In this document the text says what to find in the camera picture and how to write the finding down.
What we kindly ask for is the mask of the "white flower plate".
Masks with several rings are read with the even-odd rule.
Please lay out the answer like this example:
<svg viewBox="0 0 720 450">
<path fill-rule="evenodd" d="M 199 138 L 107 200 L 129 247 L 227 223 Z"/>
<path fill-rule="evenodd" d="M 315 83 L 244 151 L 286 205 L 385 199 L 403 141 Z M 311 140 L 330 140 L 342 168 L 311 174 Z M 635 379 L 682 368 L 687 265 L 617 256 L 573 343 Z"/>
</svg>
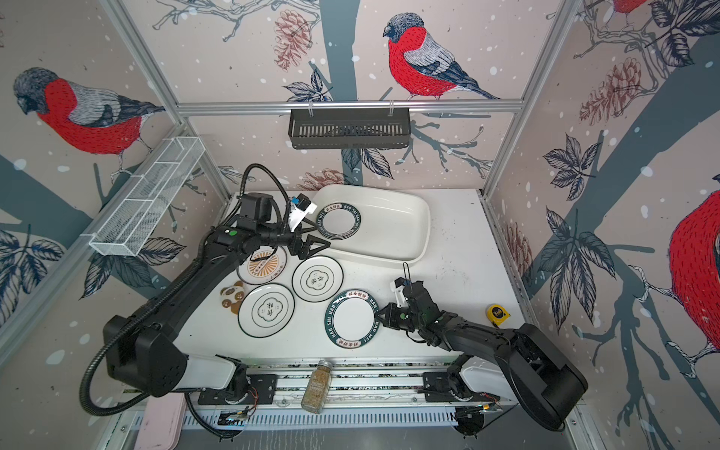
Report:
<svg viewBox="0 0 720 450">
<path fill-rule="evenodd" d="M 344 282 L 341 264 L 327 256 L 302 262 L 292 274 L 292 290 L 301 300 L 322 303 L 335 297 Z"/>
<path fill-rule="evenodd" d="M 245 297 L 238 312 L 238 325 L 247 336 L 265 339 L 288 326 L 295 311 L 293 292 L 279 283 L 269 283 Z"/>
</svg>

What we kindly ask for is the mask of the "green rim plate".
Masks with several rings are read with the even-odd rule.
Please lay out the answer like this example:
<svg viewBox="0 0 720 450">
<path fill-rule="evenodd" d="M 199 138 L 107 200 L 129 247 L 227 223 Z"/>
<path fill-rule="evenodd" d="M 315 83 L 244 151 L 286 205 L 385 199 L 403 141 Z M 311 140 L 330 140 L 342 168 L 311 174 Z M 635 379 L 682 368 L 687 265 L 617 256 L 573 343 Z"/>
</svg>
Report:
<svg viewBox="0 0 720 450">
<path fill-rule="evenodd" d="M 380 323 L 375 318 L 375 313 L 379 310 L 378 302 L 368 292 L 342 292 L 326 309 L 325 333 L 339 348 L 354 350 L 363 347 L 378 333 Z"/>
<path fill-rule="evenodd" d="M 328 204 L 316 217 L 318 232 L 330 240 L 345 240 L 354 236 L 361 223 L 359 210 L 346 202 Z"/>
</svg>

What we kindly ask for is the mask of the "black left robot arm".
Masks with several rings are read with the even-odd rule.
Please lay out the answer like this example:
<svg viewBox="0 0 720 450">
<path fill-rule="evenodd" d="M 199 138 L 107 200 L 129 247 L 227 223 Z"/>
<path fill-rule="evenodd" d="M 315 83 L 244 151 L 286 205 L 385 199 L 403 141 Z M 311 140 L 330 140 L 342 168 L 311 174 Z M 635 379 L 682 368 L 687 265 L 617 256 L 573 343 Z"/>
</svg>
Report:
<svg viewBox="0 0 720 450">
<path fill-rule="evenodd" d="M 129 317 L 114 316 L 103 328 L 103 346 L 93 357 L 79 387 L 79 402 L 90 416 L 113 416 L 149 397 L 161 398 L 179 388 L 189 356 L 174 341 L 194 311 L 226 276 L 240 268 L 262 247 L 284 247 L 300 260 L 329 248 L 329 241 L 313 235 L 308 216 L 317 206 L 305 194 L 286 198 L 285 213 L 268 194 L 247 193 L 239 198 L 230 219 L 201 239 L 198 255 L 170 286 Z M 91 384 L 102 362 L 111 378 L 139 390 L 139 395 L 114 407 L 91 399 Z"/>
</svg>

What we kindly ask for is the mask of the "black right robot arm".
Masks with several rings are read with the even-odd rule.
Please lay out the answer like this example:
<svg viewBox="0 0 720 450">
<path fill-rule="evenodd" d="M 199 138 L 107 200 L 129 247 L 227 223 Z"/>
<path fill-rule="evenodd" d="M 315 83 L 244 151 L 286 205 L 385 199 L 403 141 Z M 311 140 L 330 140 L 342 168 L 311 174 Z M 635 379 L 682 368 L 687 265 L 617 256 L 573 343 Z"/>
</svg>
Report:
<svg viewBox="0 0 720 450">
<path fill-rule="evenodd" d="M 407 305 L 389 304 L 374 314 L 379 323 L 459 356 L 447 369 L 444 395 L 468 401 L 478 391 L 463 380 L 461 370 L 477 357 L 497 366 L 517 403 L 538 425 L 561 431 L 564 421 L 588 389 L 582 373 L 533 324 L 498 328 L 470 322 L 441 310 L 423 283 L 403 291 Z"/>
</svg>

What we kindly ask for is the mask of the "white plastic bin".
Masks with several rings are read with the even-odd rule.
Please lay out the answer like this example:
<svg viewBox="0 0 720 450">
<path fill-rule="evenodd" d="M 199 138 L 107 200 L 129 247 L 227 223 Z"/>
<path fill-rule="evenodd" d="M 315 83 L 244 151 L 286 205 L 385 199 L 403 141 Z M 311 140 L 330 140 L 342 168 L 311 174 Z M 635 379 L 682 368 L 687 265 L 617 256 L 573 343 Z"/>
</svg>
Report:
<svg viewBox="0 0 720 450">
<path fill-rule="evenodd" d="M 310 216 L 316 224 L 318 213 L 328 204 L 355 206 L 361 216 L 359 231 L 345 240 L 330 240 L 318 230 L 313 234 L 331 242 L 324 255 L 345 261 L 377 266 L 415 264 L 425 255 L 431 235 L 431 210 L 416 195 L 394 190 L 331 185 L 311 195 L 318 209 Z"/>
</svg>

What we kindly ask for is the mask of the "sunburst plate left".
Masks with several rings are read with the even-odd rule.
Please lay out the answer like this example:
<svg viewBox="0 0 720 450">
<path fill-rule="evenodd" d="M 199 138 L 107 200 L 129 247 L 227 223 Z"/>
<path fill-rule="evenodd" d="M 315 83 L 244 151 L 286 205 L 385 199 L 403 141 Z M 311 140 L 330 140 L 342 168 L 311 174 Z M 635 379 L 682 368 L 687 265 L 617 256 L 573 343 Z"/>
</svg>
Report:
<svg viewBox="0 0 720 450">
<path fill-rule="evenodd" d="M 263 246 L 250 255 L 235 273 L 243 283 L 259 286 L 277 279 L 285 270 L 287 262 L 285 249 Z"/>
</svg>

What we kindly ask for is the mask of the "yellow tape measure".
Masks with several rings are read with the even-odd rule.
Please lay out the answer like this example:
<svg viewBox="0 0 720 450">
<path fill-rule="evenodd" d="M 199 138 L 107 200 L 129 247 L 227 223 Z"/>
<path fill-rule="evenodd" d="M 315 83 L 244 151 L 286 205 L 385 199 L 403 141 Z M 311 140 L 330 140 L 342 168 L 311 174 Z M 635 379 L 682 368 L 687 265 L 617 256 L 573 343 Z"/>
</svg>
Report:
<svg viewBox="0 0 720 450">
<path fill-rule="evenodd" d="M 500 327 L 511 314 L 502 306 L 494 304 L 487 308 L 487 319 L 496 327 Z"/>
</svg>

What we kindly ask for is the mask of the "spice jar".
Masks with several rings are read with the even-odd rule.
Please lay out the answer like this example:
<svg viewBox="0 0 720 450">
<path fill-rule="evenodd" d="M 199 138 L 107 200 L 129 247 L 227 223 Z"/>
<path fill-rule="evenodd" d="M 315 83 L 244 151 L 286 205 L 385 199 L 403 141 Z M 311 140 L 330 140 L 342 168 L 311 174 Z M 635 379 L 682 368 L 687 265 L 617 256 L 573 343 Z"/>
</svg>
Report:
<svg viewBox="0 0 720 450">
<path fill-rule="evenodd" d="M 329 393 L 332 381 L 333 365 L 321 360 L 309 377 L 307 387 L 301 400 L 301 407 L 311 414 L 320 414 Z"/>
</svg>

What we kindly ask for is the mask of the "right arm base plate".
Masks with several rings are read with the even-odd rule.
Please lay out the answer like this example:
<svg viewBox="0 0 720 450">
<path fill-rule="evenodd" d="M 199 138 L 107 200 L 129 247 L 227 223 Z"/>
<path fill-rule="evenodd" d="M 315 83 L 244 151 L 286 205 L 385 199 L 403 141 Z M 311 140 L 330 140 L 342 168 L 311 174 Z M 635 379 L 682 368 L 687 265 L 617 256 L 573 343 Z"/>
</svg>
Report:
<svg viewBox="0 0 720 450">
<path fill-rule="evenodd" d="M 474 393 L 467 391 L 463 395 L 455 394 L 448 381 L 448 374 L 444 372 L 424 372 L 422 374 L 422 385 L 417 390 L 418 394 L 425 397 L 425 402 L 489 402 L 497 403 L 501 400 L 499 396 L 486 392 Z"/>
</svg>

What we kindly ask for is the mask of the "black wall basket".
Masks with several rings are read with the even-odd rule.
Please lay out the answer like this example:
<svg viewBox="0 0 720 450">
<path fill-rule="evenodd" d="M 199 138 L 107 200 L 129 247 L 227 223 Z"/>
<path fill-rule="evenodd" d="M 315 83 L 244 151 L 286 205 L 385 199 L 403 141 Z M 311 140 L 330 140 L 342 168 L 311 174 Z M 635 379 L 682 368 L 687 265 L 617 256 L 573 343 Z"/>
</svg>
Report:
<svg viewBox="0 0 720 450">
<path fill-rule="evenodd" d="M 297 150 L 399 149 L 411 143 L 408 109 L 294 110 L 288 136 Z"/>
</svg>

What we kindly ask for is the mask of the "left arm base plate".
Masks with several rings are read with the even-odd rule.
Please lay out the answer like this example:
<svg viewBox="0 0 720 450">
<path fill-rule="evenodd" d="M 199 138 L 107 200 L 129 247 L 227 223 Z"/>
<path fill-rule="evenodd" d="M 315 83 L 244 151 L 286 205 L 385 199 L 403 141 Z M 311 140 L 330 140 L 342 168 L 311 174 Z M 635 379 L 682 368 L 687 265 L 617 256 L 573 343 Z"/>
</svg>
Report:
<svg viewBox="0 0 720 450">
<path fill-rule="evenodd" d="M 224 390 L 202 390 L 198 403 L 202 406 L 270 405 L 277 385 L 275 374 L 250 374 L 239 389 L 231 385 Z"/>
</svg>

